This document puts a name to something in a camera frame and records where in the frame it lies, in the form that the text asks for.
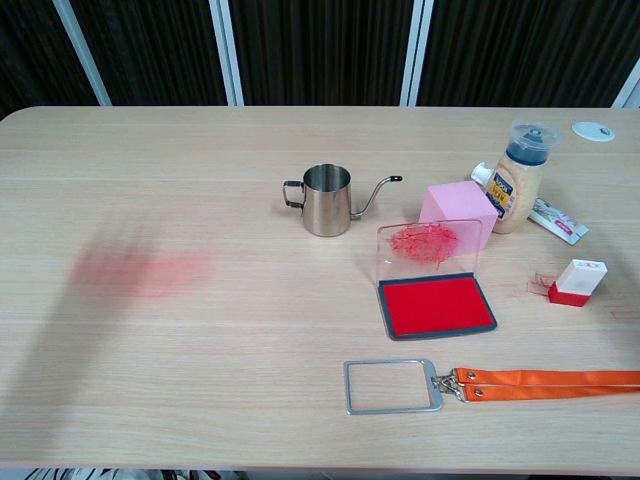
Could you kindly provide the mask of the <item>white partition frame post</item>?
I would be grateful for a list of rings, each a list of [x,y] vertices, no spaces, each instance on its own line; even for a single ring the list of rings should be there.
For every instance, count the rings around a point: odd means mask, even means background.
[[[98,104],[103,107],[111,106],[112,101],[110,95],[103,82],[102,76],[95,63],[94,57],[91,53],[91,50],[86,41],[82,28],[78,22],[77,16],[70,0],[51,1],[60,21],[62,22],[67,37],[72,44],[72,47],[81,64],[89,85],[91,86],[92,91],[98,101]]]
[[[435,0],[413,0],[399,105],[415,107]]]
[[[229,0],[208,0],[227,104],[242,107],[243,87]]]
[[[612,108],[640,107],[640,77],[628,78],[611,104]]]

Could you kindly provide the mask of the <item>small white and red stamp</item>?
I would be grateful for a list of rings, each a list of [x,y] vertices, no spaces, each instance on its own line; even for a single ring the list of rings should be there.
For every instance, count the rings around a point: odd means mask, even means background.
[[[604,262],[573,259],[551,284],[548,300],[554,304],[583,307],[607,272]]]

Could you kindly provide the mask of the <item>stainless steel gooseneck kettle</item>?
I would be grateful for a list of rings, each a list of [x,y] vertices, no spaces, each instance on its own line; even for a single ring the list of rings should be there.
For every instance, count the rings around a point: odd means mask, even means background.
[[[336,237],[367,213],[384,185],[402,181],[400,175],[381,179],[364,206],[354,211],[350,172],[339,165],[318,164],[307,169],[301,180],[284,181],[282,194],[287,207],[301,210],[303,226],[309,233]]]

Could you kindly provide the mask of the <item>seasoning bottle blue cap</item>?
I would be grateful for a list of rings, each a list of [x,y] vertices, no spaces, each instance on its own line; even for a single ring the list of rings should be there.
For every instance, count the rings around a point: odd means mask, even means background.
[[[485,194],[498,213],[497,234],[515,231],[529,216],[558,132],[540,122],[516,121],[504,156],[493,169]]]

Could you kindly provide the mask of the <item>metal badge holder frame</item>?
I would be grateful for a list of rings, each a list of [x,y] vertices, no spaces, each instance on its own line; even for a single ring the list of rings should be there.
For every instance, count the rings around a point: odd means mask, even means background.
[[[348,415],[433,413],[443,406],[427,359],[350,360],[343,364]]]

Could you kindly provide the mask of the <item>pink foam cube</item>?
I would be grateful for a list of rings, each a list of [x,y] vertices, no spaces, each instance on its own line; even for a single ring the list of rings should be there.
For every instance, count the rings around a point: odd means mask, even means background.
[[[460,238],[458,252],[485,249],[498,218],[498,211],[473,181],[432,185],[427,188],[420,223],[453,222]]]

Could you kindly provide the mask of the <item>red ink pad clear lid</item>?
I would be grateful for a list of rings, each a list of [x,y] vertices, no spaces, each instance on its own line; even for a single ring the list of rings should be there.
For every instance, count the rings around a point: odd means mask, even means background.
[[[481,233],[476,219],[377,230],[376,289],[391,339],[447,338],[497,327],[475,273]]]

